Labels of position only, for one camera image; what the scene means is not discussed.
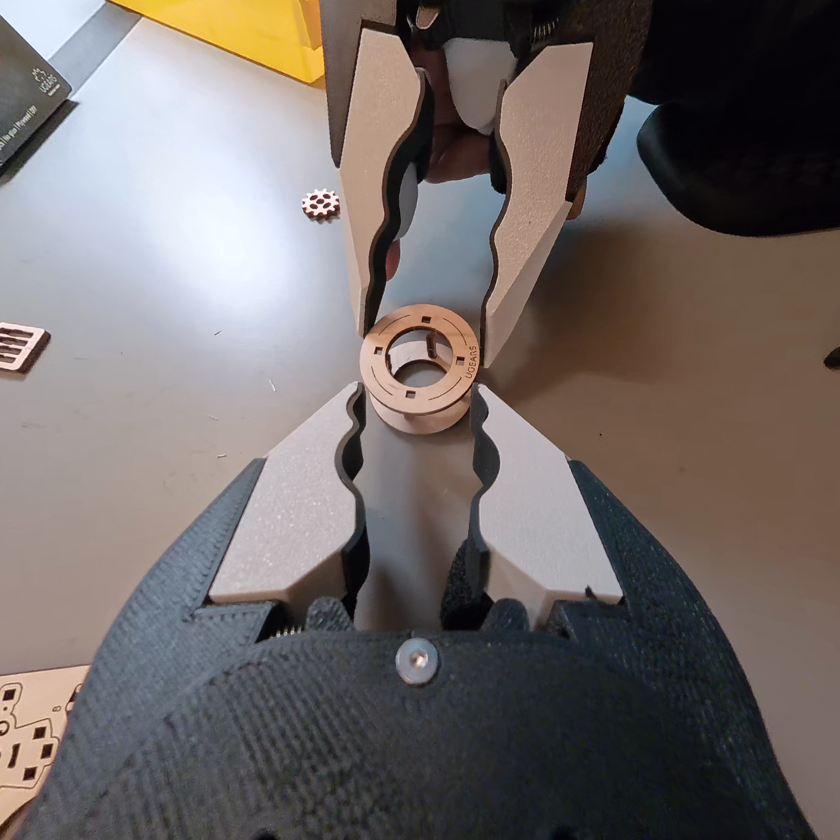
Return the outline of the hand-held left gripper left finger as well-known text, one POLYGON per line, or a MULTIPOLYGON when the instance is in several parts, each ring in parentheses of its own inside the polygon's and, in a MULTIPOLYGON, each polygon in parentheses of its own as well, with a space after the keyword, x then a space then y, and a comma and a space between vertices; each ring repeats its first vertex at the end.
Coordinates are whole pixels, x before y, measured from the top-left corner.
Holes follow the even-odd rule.
POLYGON ((368 573, 364 388, 347 385, 266 457, 209 590, 215 603, 354 604, 368 573))

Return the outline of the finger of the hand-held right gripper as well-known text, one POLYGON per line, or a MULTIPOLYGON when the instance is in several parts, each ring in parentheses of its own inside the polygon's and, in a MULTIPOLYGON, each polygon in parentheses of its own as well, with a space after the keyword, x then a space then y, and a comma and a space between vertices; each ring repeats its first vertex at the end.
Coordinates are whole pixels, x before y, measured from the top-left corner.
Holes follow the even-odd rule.
POLYGON ((358 332, 378 319, 385 263, 417 204, 434 124, 434 93, 398 35, 362 28, 339 167, 350 297, 358 332))
POLYGON ((549 46, 500 94, 496 135, 507 192, 490 237, 484 361, 510 337, 571 209, 566 193, 592 48, 549 46))

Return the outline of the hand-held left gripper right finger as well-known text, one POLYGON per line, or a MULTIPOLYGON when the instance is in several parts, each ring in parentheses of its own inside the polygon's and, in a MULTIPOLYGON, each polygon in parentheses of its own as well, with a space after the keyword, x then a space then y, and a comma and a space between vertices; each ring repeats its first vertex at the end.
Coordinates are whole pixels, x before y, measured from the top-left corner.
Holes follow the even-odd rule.
POLYGON ((553 603, 623 591, 566 455, 485 385, 470 425, 481 489, 471 503, 467 579, 475 594, 524 605, 546 623, 553 603))

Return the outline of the grey desk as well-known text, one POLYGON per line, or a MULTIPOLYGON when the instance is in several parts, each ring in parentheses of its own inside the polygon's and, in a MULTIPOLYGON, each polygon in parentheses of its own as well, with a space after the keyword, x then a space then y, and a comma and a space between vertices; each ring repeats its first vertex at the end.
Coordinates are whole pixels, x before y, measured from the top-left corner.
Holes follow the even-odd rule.
MULTIPOLYGON (((255 457, 359 377, 322 90, 96 2, 2 3, 79 85, 2 179, 2 673, 86 664, 255 457)), ((838 232, 748 239, 668 205, 628 101, 486 373, 682 564, 780 765, 838 838, 838 232)))

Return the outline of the yellow plastic bin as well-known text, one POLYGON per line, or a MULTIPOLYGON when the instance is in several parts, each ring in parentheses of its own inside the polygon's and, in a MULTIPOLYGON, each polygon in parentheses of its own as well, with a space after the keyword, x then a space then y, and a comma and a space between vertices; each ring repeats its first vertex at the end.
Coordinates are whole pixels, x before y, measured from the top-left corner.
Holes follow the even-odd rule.
POLYGON ((317 1, 118 1, 118 5, 302 82, 323 77, 317 1))

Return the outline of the wooden puzzle part sheet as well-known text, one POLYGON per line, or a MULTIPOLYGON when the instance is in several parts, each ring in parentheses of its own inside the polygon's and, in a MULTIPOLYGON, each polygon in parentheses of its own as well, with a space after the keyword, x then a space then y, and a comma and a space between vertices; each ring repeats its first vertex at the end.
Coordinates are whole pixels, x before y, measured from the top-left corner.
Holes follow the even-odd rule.
POLYGON ((1 823, 43 785, 89 668, 1 677, 1 823))

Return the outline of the dark puzzle box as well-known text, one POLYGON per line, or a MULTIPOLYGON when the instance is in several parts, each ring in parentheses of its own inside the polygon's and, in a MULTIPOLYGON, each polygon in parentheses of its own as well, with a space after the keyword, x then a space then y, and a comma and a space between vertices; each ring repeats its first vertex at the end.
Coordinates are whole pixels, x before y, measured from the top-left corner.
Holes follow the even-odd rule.
POLYGON ((1 183, 9 182, 76 107, 71 86, 1 20, 1 183))

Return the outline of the small slotted wooden frame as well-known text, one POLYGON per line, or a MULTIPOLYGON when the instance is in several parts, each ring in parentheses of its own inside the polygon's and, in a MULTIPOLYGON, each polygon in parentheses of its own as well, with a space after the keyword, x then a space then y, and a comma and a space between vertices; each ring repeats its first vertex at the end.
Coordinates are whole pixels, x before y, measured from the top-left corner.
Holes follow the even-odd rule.
POLYGON ((1 322, 1 371, 25 375, 49 340, 45 329, 1 322))

